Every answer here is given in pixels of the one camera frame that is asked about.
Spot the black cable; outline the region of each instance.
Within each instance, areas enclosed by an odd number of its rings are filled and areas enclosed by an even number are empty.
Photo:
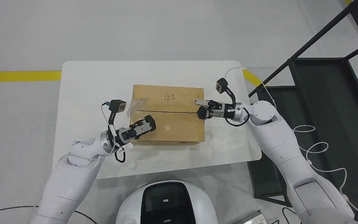
[[[226,122],[234,127],[240,127],[240,126],[243,126],[244,124],[246,124],[250,118],[250,114],[248,113],[248,111],[246,110],[246,108],[243,108],[244,111],[247,113],[247,118],[246,120],[243,122],[243,123],[240,123],[240,124],[233,124],[233,123],[230,123],[229,120],[227,118],[225,118]]]
[[[275,223],[280,224],[280,220],[276,220],[275,222],[273,222],[271,224],[275,224]]]
[[[227,89],[225,90],[225,92],[230,96],[232,102],[233,102],[233,106],[236,106],[236,98],[235,98],[235,94],[231,91],[231,89],[229,89],[229,87],[227,87]]]
[[[17,206],[17,207],[9,207],[9,208],[2,208],[0,209],[0,211],[5,211],[5,210],[9,210],[9,209],[14,209],[14,208],[38,208],[39,206]],[[94,221],[90,216],[83,214],[82,212],[78,212],[78,211],[74,211],[75,213],[81,214],[83,216],[85,216],[86,218],[88,218],[89,220],[91,220],[94,224],[98,224],[96,221]]]
[[[285,209],[287,209],[288,211],[292,212],[293,214],[296,214],[296,213],[295,213],[294,211],[292,211],[291,209],[289,209],[288,207],[285,207],[285,208],[282,209],[282,214],[284,215],[284,217],[285,217],[287,223],[290,224],[288,218],[287,218],[286,215],[285,215]]]
[[[123,152],[123,160],[120,160],[120,159],[118,158],[117,152],[114,153],[114,156],[116,157],[116,160],[117,160],[118,162],[124,163],[124,162],[125,162],[125,151],[124,151],[124,148],[123,148],[123,147],[119,147],[119,149],[121,149],[122,152]]]

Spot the cable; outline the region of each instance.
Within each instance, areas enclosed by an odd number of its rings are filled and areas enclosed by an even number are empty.
[[[269,93],[269,91],[267,90],[266,86],[263,84],[263,82],[261,81],[261,79],[260,79],[260,78],[258,78],[258,77],[257,77],[257,75],[255,75],[253,72],[249,71],[247,68],[244,68],[244,67],[235,67],[235,68],[231,68],[231,69],[229,69],[229,70],[225,73],[225,76],[224,76],[224,78],[225,78],[225,79],[226,79],[226,75],[227,75],[227,74],[228,74],[231,70],[233,70],[233,69],[241,69],[241,70],[246,70],[246,71],[248,71],[249,73],[251,73],[253,76],[255,76],[258,80],[260,80],[260,82],[262,83],[263,87],[265,88],[265,90],[266,90],[267,94],[268,94],[268,95],[269,95],[269,97],[271,98],[272,103],[274,104],[275,108],[277,109],[277,107],[276,107],[276,102],[275,102],[274,98],[272,98],[271,94]]]
[[[246,110],[246,108],[243,108],[244,111],[247,113],[247,117],[246,117],[246,120],[240,124],[233,124],[233,123],[230,123],[229,120],[227,118],[225,118],[226,122],[234,127],[240,127],[240,126],[243,126],[244,124],[246,124],[250,118],[250,114],[248,113],[248,111]]]
[[[118,158],[117,152],[114,153],[114,156],[116,157],[116,160],[117,160],[118,162],[124,163],[124,162],[125,162],[125,151],[124,151],[124,148],[123,148],[123,147],[120,146],[119,148],[122,148],[121,151],[119,151],[119,152],[123,152],[123,160],[120,160],[120,159]]]
[[[282,214],[284,215],[284,217],[285,217],[287,223],[290,224],[288,218],[287,218],[286,215],[285,215],[285,209],[287,209],[288,211],[292,212],[293,214],[296,214],[296,213],[295,213],[294,211],[292,211],[291,209],[289,209],[288,207],[282,208]]]
[[[273,222],[271,224],[275,224],[275,223],[280,224],[280,220],[276,220],[275,222]]]
[[[310,127],[310,128],[312,128],[312,129],[310,129],[310,130],[297,130],[297,128],[300,128],[300,127]],[[305,125],[305,124],[304,124],[304,125],[299,125],[299,126],[295,127],[295,128],[293,129],[293,132],[306,133],[306,132],[312,132],[312,131],[314,131],[314,130],[315,130],[315,127],[314,127],[314,126]],[[311,151],[310,151],[313,147],[315,147],[315,146],[317,146],[317,145],[319,145],[319,144],[326,144],[327,146],[326,146],[323,150],[318,151],[318,152],[311,152]],[[320,170],[320,169],[314,167],[313,164],[312,164],[312,162],[311,162],[311,160],[308,159],[308,154],[309,154],[309,153],[322,153],[322,152],[326,152],[326,151],[328,150],[328,148],[329,148],[329,144],[328,144],[327,142],[317,142],[316,144],[314,144],[314,145],[312,145],[311,147],[309,147],[308,150],[303,149],[303,148],[300,147],[299,145],[298,145],[298,147],[299,147],[301,150],[303,150],[303,151],[306,152],[306,155],[305,155],[306,160],[309,161],[310,166],[311,166],[313,169],[315,169],[315,170],[317,170],[317,171],[320,171],[320,172],[335,172],[335,171],[339,171],[339,170],[343,170],[343,171],[345,172],[345,178],[344,178],[344,180],[343,180],[342,185],[341,185],[340,188],[339,188],[339,191],[340,191],[340,193],[343,195],[343,197],[346,198],[347,203],[348,203],[352,208],[354,208],[354,209],[358,212],[358,209],[349,201],[348,197],[347,197],[345,194],[343,194],[343,191],[342,191],[343,187],[344,187],[345,184],[346,184],[346,180],[347,180],[347,170],[346,170],[346,168],[341,167],[341,168],[337,168],[337,169],[334,169],[334,170]]]
[[[38,208],[39,206],[17,206],[17,207],[9,207],[9,208],[2,208],[0,209],[0,211],[5,211],[5,210],[10,210],[10,209],[14,209],[14,208]],[[83,216],[85,216],[86,218],[88,218],[89,220],[91,220],[94,224],[98,224],[96,221],[94,221],[90,216],[82,213],[82,212],[78,212],[78,211],[74,211],[75,213],[81,214]]]

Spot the black metal frame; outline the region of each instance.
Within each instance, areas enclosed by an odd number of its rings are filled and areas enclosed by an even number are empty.
[[[316,35],[314,35],[305,45],[303,45],[296,53],[294,53],[285,63],[283,63],[278,69],[276,69],[271,75],[269,75],[264,81],[263,84],[267,84],[270,80],[272,80],[275,76],[277,76],[283,69],[293,63],[294,60],[298,58],[303,52],[305,52],[308,48],[310,48],[317,40],[323,37],[328,31],[331,30],[334,26],[336,26],[341,20],[343,20],[348,14],[352,13],[352,15],[356,15],[358,11],[358,0],[354,0],[351,2],[342,12],[340,12],[332,21],[330,21],[323,29],[321,29]],[[345,60],[349,60],[352,57],[358,54],[358,49],[342,58]],[[262,84],[258,85],[253,91],[250,92],[248,97],[253,96],[257,91],[259,91],[263,87]]]
[[[308,48],[310,48],[315,42],[317,42],[317,40],[319,40],[324,34],[326,34],[328,31],[330,31],[331,28],[336,26],[348,14],[352,14],[354,20],[358,24],[358,0],[354,0],[345,9],[343,9],[343,11],[340,12],[332,21],[330,21],[322,30],[320,30],[316,35],[314,35],[306,44],[304,44],[286,62],[284,62],[278,69],[276,69],[271,75],[269,75],[263,81],[263,84],[267,84],[270,80],[272,80],[275,76],[277,76],[283,69],[285,69],[288,66],[290,68],[292,77],[293,77],[296,85],[299,86],[299,81],[297,80],[297,74],[298,73],[297,73],[297,70],[296,70],[295,61],[306,60],[306,58],[298,58],[298,57],[302,53],[304,53]],[[348,66],[350,66],[349,60],[351,58],[353,58],[354,56],[356,56],[356,55],[358,55],[358,49],[354,50],[352,53],[350,53],[349,55],[347,55],[345,57],[340,57],[340,58],[317,58],[317,59],[316,58],[309,58],[309,60],[335,60],[335,61],[341,60],[343,62],[348,62],[347,64],[348,64]],[[255,93],[259,92],[263,88],[263,84],[260,84],[252,92],[250,92],[249,97],[251,97]],[[301,99],[304,98],[304,96],[302,95],[302,93],[300,93],[300,91],[298,91],[298,94],[299,94],[299,98],[301,98]],[[283,178],[279,178],[279,180],[280,180],[281,186],[284,186],[282,188],[283,189],[282,194],[280,194],[280,193],[272,193],[272,194],[262,195],[260,193],[255,193],[255,188],[253,188],[254,189],[253,197],[257,198],[257,199],[265,200],[265,201],[268,201],[268,202],[280,204],[282,206],[291,207],[291,204],[289,202],[289,199],[288,199],[288,196],[287,196],[287,193],[286,193],[285,182],[284,182]],[[270,197],[274,197],[274,196],[278,196],[278,195],[282,195],[284,197],[284,201],[270,198]]]

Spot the white cable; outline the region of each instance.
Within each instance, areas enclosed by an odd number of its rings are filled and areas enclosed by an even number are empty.
[[[106,118],[106,115],[105,115],[105,113],[103,112],[103,105],[101,105],[101,112],[102,112],[103,117],[105,118],[105,121],[106,121],[107,125],[108,125],[109,127],[111,127],[111,125],[110,125],[110,123],[109,123],[109,120]],[[100,156],[100,155],[99,155],[98,158],[93,158],[91,161],[100,160],[100,159],[106,158],[107,156],[112,155],[112,154],[114,153],[114,149],[115,149],[116,145],[119,146],[119,145],[116,143],[116,141],[115,141],[115,136],[118,137],[117,133],[113,133],[113,130],[112,130],[111,128],[110,128],[110,131],[111,131],[112,136],[113,136],[113,148],[112,148],[111,152],[110,152],[108,155],[106,155],[106,156]]]
[[[233,70],[233,69],[247,70],[249,73],[253,74],[258,80],[260,80],[260,82],[262,83],[263,87],[265,88],[267,94],[269,95],[269,97],[271,98],[272,102],[274,103],[275,108],[277,109],[277,107],[276,107],[276,102],[275,102],[274,98],[272,98],[271,94],[269,93],[269,91],[267,90],[266,86],[263,84],[263,82],[261,81],[261,79],[258,78],[257,75],[255,75],[253,72],[249,71],[247,68],[244,68],[244,67],[234,67],[234,68],[231,68],[231,69],[229,69],[229,70],[226,72],[226,74],[225,74],[225,76],[224,76],[225,79],[226,79],[226,75],[227,75],[231,70]]]
[[[311,129],[311,130],[297,130],[297,128],[300,128],[300,127],[310,127],[310,128],[312,128],[312,129]],[[302,133],[312,132],[312,131],[314,131],[314,130],[315,130],[315,127],[314,127],[314,126],[311,126],[311,125],[299,125],[299,126],[297,126],[297,127],[295,127],[295,128],[293,129],[294,132],[302,132]],[[321,150],[321,151],[319,151],[319,152],[311,152],[311,151],[310,151],[313,147],[315,147],[316,145],[319,145],[319,144],[326,144],[327,146],[326,146],[323,150]],[[301,150],[303,150],[303,151],[306,152],[306,160],[307,160],[307,161],[310,161],[310,160],[308,159],[308,154],[309,154],[309,153],[322,153],[322,152],[326,152],[326,150],[328,150],[328,148],[329,148],[329,144],[328,144],[327,142],[317,142],[316,144],[312,145],[308,150],[305,150],[305,149],[303,149],[303,148],[300,147],[300,146],[299,146],[299,148],[300,148]],[[342,185],[340,186],[339,191],[340,191],[340,193],[346,198],[347,203],[348,203],[352,208],[354,208],[354,209],[358,212],[358,209],[349,201],[348,197],[346,197],[346,196],[343,194],[343,191],[342,191],[343,187],[344,187],[345,184],[346,184],[346,180],[347,180],[347,170],[346,170],[346,168],[341,167],[341,168],[337,168],[337,169],[334,169],[334,170],[320,170],[320,169],[314,167],[313,164],[312,164],[312,162],[310,162],[310,165],[311,165],[311,167],[312,167],[313,169],[315,169],[315,170],[317,170],[317,171],[320,171],[320,172],[335,172],[335,171],[343,170],[343,171],[345,172],[345,178],[344,178],[344,180],[343,180]]]
[[[110,125],[110,123],[109,123],[109,120],[107,120],[106,115],[105,115],[105,113],[103,112],[103,105],[101,105],[101,111],[102,111],[102,115],[103,115],[103,117],[105,118],[105,121],[106,121],[107,125],[108,125],[109,127],[111,127],[111,125]],[[110,131],[111,131],[111,133],[112,133],[112,136],[113,136],[113,137],[114,137],[114,136],[117,136],[117,137],[118,137],[117,133],[115,133],[115,131],[113,131],[113,130],[115,130],[116,128],[114,127],[114,125],[112,125],[112,126],[113,126],[113,128],[110,128]],[[101,159],[104,159],[104,158],[106,158],[106,157],[112,155],[112,154],[114,153],[114,151],[115,151],[115,146],[120,147],[120,146],[116,143],[115,138],[113,138],[113,143],[114,143],[114,144],[113,144],[113,148],[112,148],[111,152],[110,152],[108,155],[106,155],[106,156],[97,155],[98,158],[92,158],[92,159],[91,159],[91,162],[92,162],[92,161],[96,161],[96,160],[101,160]],[[68,156],[74,156],[74,157],[77,157],[77,158],[81,158],[81,157],[76,156],[76,155],[73,155],[73,154],[66,154],[65,156],[67,156],[67,155],[68,155]]]
[[[225,74],[225,76],[224,76],[225,79],[226,79],[226,75],[227,75],[231,70],[233,70],[233,69],[247,70],[249,73],[253,74],[258,80],[260,80],[260,82],[262,83],[263,87],[265,88],[267,94],[269,95],[269,97],[271,98],[272,102],[274,103],[275,108],[277,109],[275,100],[272,98],[271,94],[269,93],[269,91],[267,90],[266,86],[263,84],[263,82],[261,81],[261,79],[258,78],[254,73],[252,73],[252,72],[249,71],[248,69],[243,68],[243,67],[234,67],[234,68],[231,68],[231,69],[229,69],[229,70],[226,72],[226,74]],[[309,128],[312,128],[312,129],[310,129],[310,130],[297,130],[297,128],[301,128],[301,127],[309,127]],[[312,132],[312,131],[314,131],[314,130],[315,130],[315,126],[305,125],[305,124],[304,124],[304,125],[299,125],[299,126],[295,127],[292,131],[293,131],[293,132],[300,132],[300,133],[307,133],[307,132]],[[315,146],[317,146],[317,145],[319,145],[319,144],[326,144],[327,146],[326,146],[323,150],[318,151],[318,152],[311,152],[311,151],[310,151],[313,147],[315,147]],[[312,145],[311,147],[309,147],[308,150],[305,150],[304,148],[302,148],[302,147],[300,147],[300,146],[299,146],[299,148],[300,148],[301,150],[303,150],[303,151],[306,152],[306,160],[307,160],[307,161],[310,161],[310,160],[308,159],[308,153],[322,153],[322,152],[326,152],[326,151],[328,150],[328,148],[329,148],[329,144],[328,144],[327,142],[317,142],[316,144],[314,144],[314,145]],[[311,165],[311,167],[312,167],[313,169],[315,169],[315,170],[317,170],[317,171],[320,171],[320,172],[335,172],[335,171],[339,171],[339,170],[344,170],[344,172],[345,172],[345,178],[344,178],[343,183],[342,183],[342,185],[340,186],[340,189],[339,189],[340,193],[341,193],[342,195],[344,195],[343,192],[342,192],[342,188],[345,186],[346,180],[347,180],[347,170],[346,170],[346,168],[341,167],[341,168],[337,168],[337,169],[334,169],[334,170],[320,170],[320,169],[314,167],[312,163],[310,163],[310,165]],[[347,198],[347,203],[348,203],[350,206],[352,206],[352,208],[354,208],[356,211],[358,211],[358,209],[349,201],[348,197],[346,197],[346,198]]]
[[[309,128],[312,128],[311,130],[296,130],[297,128],[301,128],[301,127],[309,127]],[[294,132],[301,132],[301,133],[305,133],[305,132],[312,132],[315,130],[315,126],[312,126],[312,125],[299,125],[299,126],[296,126],[293,131]]]

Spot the yellow floor line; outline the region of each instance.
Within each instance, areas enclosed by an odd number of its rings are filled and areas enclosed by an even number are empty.
[[[61,71],[0,72],[0,82],[37,82],[61,80]]]
[[[243,70],[244,78],[254,86],[261,81],[248,70]],[[19,71],[0,72],[0,82],[38,82],[61,80],[61,71]]]

